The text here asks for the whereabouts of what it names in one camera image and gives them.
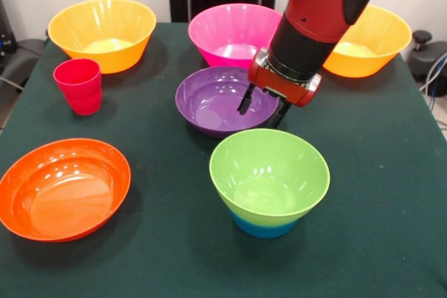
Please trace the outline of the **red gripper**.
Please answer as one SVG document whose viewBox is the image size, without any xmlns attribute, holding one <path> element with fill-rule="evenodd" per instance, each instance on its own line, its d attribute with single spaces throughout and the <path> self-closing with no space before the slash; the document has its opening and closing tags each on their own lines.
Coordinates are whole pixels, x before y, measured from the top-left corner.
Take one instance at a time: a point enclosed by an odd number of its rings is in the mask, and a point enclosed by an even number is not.
<svg viewBox="0 0 447 298">
<path fill-rule="evenodd" d="M 304 82 L 294 82 L 271 67 L 268 62 L 268 50 L 262 47 L 257 51 L 253 58 L 248 72 L 248 80 L 250 82 L 237 111 L 241 115 L 245 115 L 252 102 L 252 93 L 256 87 L 269 91 L 283 98 L 280 100 L 277 109 L 270 117 L 269 128 L 276 129 L 282 119 L 289 111 L 291 105 L 303 107 L 307 105 L 318 91 L 322 76 L 318 73 L 311 76 L 309 80 Z"/>
</svg>

